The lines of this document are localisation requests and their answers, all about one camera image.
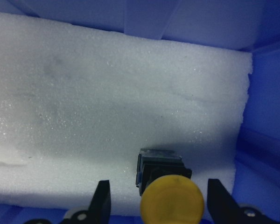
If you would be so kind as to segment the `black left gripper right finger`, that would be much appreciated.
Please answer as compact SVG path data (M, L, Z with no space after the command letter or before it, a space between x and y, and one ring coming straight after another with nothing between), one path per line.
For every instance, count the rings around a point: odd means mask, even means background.
M208 180L207 208L215 224L239 224L241 208L219 179Z

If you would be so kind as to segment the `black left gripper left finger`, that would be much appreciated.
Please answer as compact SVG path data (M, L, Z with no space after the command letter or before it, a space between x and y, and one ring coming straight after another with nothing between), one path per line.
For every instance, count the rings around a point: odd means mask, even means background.
M109 180L99 181L88 207L90 224L108 224L111 216L111 190Z

